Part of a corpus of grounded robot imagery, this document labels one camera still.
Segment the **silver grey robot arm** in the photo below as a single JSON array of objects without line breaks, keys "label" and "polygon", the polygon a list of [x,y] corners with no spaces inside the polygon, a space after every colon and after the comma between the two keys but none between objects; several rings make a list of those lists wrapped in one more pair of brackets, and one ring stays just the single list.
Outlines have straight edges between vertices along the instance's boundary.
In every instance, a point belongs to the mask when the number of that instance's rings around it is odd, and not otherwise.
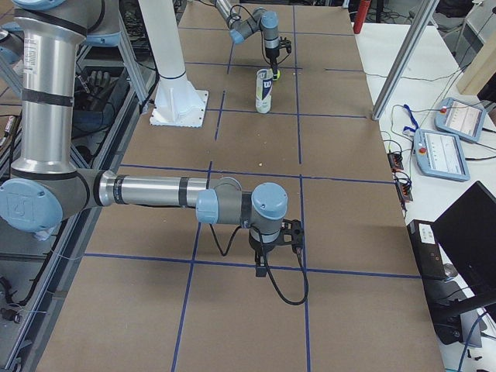
[{"label": "silver grey robot arm", "polygon": [[[242,191],[230,177],[132,177],[110,170],[78,169],[70,162],[78,47],[115,46],[120,41],[119,1],[12,1],[24,33],[22,141],[11,178],[1,186],[1,217],[12,227],[37,233],[96,206],[140,205],[194,208],[197,220],[249,230],[258,277],[271,276],[267,254],[285,241],[288,197],[278,184]],[[262,32],[269,72],[277,73],[277,13],[258,8],[242,20],[228,1],[210,1],[224,18],[235,44]],[[172,1],[139,1],[159,74],[150,124],[202,126],[208,92],[188,80]]]},{"label": "silver grey robot arm", "polygon": [[277,59],[280,56],[280,49],[285,47],[287,40],[279,36],[279,20],[277,13],[264,8],[257,8],[253,13],[248,12],[248,17],[243,20],[241,15],[235,11],[235,7],[242,7],[240,4],[232,5],[229,1],[210,1],[223,17],[229,35],[234,44],[241,44],[256,32],[261,32],[264,48],[264,56],[268,59],[268,64],[273,72],[274,78],[279,78]]}]

